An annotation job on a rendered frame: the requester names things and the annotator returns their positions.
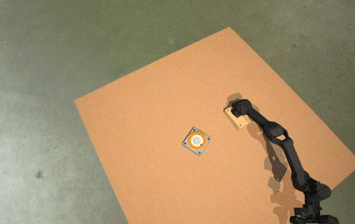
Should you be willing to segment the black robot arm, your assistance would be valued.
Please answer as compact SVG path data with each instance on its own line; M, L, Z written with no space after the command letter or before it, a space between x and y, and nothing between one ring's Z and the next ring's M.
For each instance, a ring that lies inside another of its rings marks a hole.
M311 201L320 203L320 201L331 196L332 192L329 186L319 181L317 182L303 169L293 145L293 140L289 137L285 128L276 122L267 120L252 107L252 103L248 99L234 102L231 104L231 107L233 108L231 112L236 118L247 115L263 129L264 135L270 142L277 144L283 149L292 172L292 185L296 190L305 194L305 202ZM284 135L286 139L280 140L276 138L281 135ZM300 215L301 217L310 215L315 218L313 205L304 205L302 208L294 208L294 215Z

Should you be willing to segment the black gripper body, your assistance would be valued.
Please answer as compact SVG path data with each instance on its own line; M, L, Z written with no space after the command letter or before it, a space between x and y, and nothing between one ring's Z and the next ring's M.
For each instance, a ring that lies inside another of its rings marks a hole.
M298 224L306 224L306 223L327 223L327 224L339 224L339 221L337 218L332 217L331 215L321 215L320 216L320 210L322 210L322 207L320 207L320 204L317 202L311 202L311 201L306 201L304 205L313 205L314 211L315 211L315 218L311 217L310 215L306 215L302 217L299 216L291 216L290 217L290 223L298 223Z

